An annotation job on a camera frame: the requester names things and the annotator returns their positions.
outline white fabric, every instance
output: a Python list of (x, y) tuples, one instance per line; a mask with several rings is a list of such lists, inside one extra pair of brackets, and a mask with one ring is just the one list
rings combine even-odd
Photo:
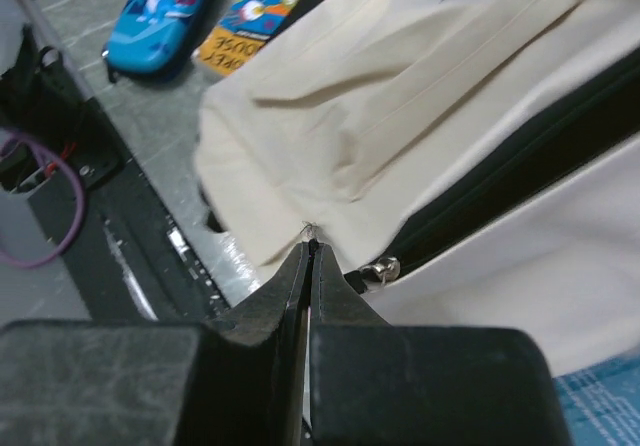
[(195, 157), (268, 278), (305, 222), (342, 267), (640, 44), (640, 0), (326, 0), (211, 87)]
[(640, 344), (640, 134), (384, 291), (395, 324), (528, 332), (555, 375)]

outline zipper pull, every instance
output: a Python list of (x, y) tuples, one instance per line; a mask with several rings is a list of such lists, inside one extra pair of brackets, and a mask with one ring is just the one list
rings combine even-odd
[(372, 272), (380, 281), (379, 287), (367, 287), (369, 291), (378, 291), (384, 288), (387, 283), (392, 283), (400, 277), (400, 261), (393, 256), (382, 256), (375, 263), (367, 264), (358, 271), (361, 273)]

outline cream fabric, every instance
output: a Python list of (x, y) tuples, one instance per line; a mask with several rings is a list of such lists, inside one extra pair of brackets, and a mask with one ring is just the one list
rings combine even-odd
[(326, 0), (207, 91), (196, 170), (263, 279), (305, 222), (354, 269), (638, 44), (640, 0)]
[(365, 295), (395, 324), (529, 333), (555, 375), (640, 344), (640, 135)]

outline blue phone case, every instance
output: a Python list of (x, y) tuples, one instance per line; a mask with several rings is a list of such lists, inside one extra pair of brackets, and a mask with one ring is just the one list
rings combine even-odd
[(205, 0), (128, 0), (107, 41), (107, 65), (126, 74), (166, 73)]

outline gray cutting mat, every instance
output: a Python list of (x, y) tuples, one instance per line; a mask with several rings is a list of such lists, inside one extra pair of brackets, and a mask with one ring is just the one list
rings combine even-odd
[[(203, 39), (232, 2), (210, 6)], [(150, 87), (122, 78), (112, 85), (100, 53), (126, 0), (38, 3), (220, 290), (232, 305), (240, 302), (259, 283), (234, 238), (203, 227), (206, 211), (192, 168), (198, 105), (211, 80), (189, 65), (171, 84)]]

